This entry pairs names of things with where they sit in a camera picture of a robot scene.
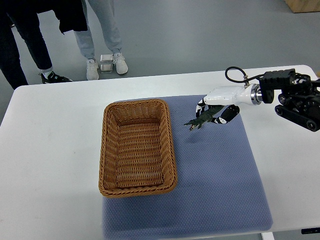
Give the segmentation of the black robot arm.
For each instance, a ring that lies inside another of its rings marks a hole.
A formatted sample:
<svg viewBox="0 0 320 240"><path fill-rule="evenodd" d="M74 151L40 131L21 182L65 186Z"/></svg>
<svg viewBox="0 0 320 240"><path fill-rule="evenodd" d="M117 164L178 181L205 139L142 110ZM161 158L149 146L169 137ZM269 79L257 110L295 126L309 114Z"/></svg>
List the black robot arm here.
<svg viewBox="0 0 320 240"><path fill-rule="evenodd" d="M258 78L262 101L271 104L274 91L279 105L276 114L312 132L320 129L320 80L311 80L306 74L297 73L294 68L267 71Z"/></svg>

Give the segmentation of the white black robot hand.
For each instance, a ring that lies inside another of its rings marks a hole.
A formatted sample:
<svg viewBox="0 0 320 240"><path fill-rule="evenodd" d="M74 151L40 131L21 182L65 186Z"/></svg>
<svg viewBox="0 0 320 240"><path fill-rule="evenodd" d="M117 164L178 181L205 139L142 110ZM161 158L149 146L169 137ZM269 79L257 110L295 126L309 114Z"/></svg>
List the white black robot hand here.
<svg viewBox="0 0 320 240"><path fill-rule="evenodd" d="M259 105L263 95L259 84L214 88L196 106L196 118L206 114L208 122L227 124L240 112L239 104Z"/></svg>

